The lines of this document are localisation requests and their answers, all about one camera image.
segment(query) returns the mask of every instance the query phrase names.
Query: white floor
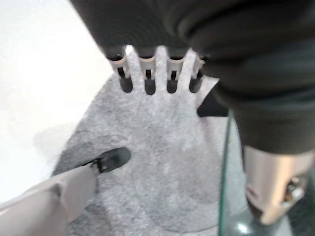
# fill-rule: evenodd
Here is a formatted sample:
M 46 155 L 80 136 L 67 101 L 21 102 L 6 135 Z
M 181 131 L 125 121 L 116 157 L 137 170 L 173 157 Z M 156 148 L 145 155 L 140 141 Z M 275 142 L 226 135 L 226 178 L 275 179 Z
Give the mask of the white floor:
M 48 178 L 111 73 L 69 1 L 0 1 L 0 202 Z

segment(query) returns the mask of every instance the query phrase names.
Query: black sleeve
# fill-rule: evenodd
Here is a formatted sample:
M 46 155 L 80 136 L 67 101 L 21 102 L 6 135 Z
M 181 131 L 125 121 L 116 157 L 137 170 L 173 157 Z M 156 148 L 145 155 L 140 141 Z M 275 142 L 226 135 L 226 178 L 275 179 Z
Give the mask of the black sleeve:
M 155 1 L 170 33 L 206 57 L 214 93 L 242 144 L 300 153 L 315 146 L 315 1 Z

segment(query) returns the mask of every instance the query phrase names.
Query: black fabric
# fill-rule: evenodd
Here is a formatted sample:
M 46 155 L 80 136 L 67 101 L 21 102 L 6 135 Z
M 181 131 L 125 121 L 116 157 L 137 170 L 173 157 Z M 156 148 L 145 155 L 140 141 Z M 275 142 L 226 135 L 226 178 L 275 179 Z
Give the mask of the black fabric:
M 315 144 L 315 0 L 72 0 L 105 51 L 192 47 L 244 145 L 298 153 Z

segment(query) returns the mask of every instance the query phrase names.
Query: gray rug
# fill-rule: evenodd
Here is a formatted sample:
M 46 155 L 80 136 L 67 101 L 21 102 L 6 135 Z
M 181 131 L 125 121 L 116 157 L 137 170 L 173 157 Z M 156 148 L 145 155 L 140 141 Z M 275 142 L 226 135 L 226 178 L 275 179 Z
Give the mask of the gray rug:
M 72 236 L 215 236 L 225 118 L 196 114 L 214 79 L 189 92 L 189 52 L 175 94 L 166 92 L 166 53 L 157 51 L 157 91 L 148 96 L 136 54 L 129 55 L 134 90 L 113 75 L 68 140 L 54 174 L 106 150 L 126 146 L 132 159 L 101 174 L 94 199 L 69 226 Z

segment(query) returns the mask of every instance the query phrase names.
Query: glass table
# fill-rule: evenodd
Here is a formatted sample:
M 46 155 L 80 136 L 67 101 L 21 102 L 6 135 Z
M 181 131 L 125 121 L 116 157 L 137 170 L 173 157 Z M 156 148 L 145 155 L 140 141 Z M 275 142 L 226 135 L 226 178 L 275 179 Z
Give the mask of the glass table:
M 278 223 L 263 226 L 254 221 L 245 197 L 245 174 L 238 130 L 229 116 L 221 176 L 219 236 L 314 236 L 315 171 L 305 197 Z

